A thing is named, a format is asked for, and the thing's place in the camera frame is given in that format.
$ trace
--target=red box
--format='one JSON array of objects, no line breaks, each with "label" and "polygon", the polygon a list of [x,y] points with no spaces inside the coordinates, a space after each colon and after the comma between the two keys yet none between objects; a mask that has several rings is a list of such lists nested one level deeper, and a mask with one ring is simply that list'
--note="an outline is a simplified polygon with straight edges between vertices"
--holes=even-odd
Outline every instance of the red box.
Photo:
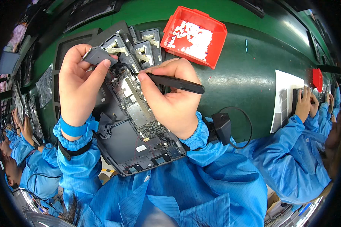
[{"label": "red box", "polygon": [[312,83],[317,88],[318,92],[322,92],[323,75],[320,69],[312,69],[313,79]]},{"label": "red box", "polygon": [[[177,26],[179,26],[182,23],[182,21],[190,22],[212,32],[212,40],[208,46],[207,51],[206,57],[207,61],[203,61],[199,58],[186,54],[185,52],[182,52],[177,48],[173,49],[167,46],[167,43],[174,36],[172,34],[174,29]],[[200,65],[209,66],[211,69],[215,69],[227,35],[226,26],[223,23],[209,17],[208,14],[201,12],[199,10],[178,6],[174,14],[170,16],[168,23],[163,31],[164,36],[160,43],[160,46],[163,47],[166,52],[176,55],[178,57],[185,58],[189,61],[192,61]]]}]

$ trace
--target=paper sheet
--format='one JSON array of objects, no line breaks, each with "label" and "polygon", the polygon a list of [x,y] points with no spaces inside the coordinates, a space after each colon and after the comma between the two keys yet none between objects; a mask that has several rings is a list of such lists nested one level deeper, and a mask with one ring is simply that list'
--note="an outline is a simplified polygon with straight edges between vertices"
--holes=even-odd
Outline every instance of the paper sheet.
[{"label": "paper sheet", "polygon": [[303,79],[275,70],[275,104],[270,133],[275,133],[287,124],[292,112],[293,89],[303,86]]}]

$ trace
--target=circuit board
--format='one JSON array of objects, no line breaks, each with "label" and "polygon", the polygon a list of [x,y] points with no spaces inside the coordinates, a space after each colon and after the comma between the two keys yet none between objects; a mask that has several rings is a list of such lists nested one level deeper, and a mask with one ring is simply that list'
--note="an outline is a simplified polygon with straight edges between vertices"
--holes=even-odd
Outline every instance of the circuit board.
[{"label": "circuit board", "polygon": [[112,79],[110,85],[144,142],[166,132],[148,106],[137,76],[126,69]]}]

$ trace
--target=green workbench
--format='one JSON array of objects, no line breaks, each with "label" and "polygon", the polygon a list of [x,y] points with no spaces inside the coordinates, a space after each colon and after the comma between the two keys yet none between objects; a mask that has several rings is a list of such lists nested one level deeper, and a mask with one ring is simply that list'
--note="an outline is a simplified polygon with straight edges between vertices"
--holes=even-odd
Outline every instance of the green workbench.
[{"label": "green workbench", "polygon": [[[267,15],[263,19],[229,0],[184,0],[166,4],[154,4],[147,0],[128,1],[118,13],[64,34],[57,41],[92,28],[100,27],[105,30],[120,20],[125,20],[128,25],[136,25],[139,30],[155,27],[163,30],[169,16],[179,5],[208,13],[225,23],[228,30],[215,70],[192,63],[206,88],[199,111],[205,116],[211,116],[223,107],[239,107],[249,115],[253,123],[253,138],[269,135],[274,111],[275,70],[298,76],[305,79],[306,83],[310,78],[310,69],[317,64],[304,26],[273,1],[266,1],[264,10]],[[57,41],[36,60],[34,81],[40,78],[53,61]],[[326,48],[320,49],[320,52],[329,57]],[[173,57],[167,54],[166,60]],[[43,130],[53,128],[53,114],[51,102],[39,110]],[[249,139],[250,126],[243,114],[232,110],[229,115],[234,139],[237,142]]]}]

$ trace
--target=plastic bag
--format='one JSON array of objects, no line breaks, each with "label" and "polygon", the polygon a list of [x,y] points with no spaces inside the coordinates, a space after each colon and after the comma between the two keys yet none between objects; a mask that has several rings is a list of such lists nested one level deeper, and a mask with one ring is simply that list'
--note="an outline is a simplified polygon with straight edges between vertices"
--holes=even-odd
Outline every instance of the plastic bag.
[{"label": "plastic bag", "polygon": [[40,108],[43,108],[48,102],[52,100],[52,71],[53,63],[50,64],[48,69],[43,73],[42,77],[36,82],[39,94]]}]

